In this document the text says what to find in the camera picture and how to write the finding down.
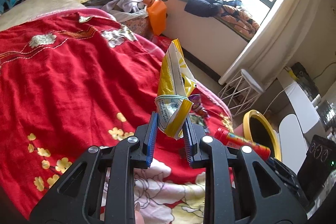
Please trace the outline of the person's left hand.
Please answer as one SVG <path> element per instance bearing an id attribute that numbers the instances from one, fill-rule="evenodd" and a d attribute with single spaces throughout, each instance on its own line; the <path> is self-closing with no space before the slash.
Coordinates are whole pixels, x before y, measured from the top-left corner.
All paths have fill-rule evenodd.
<path id="1" fill-rule="evenodd" d="M 136 202 L 134 204 L 134 216 L 135 216 L 135 224 L 144 224 L 145 221 L 143 216 L 141 215 L 140 211 L 140 203 Z"/>

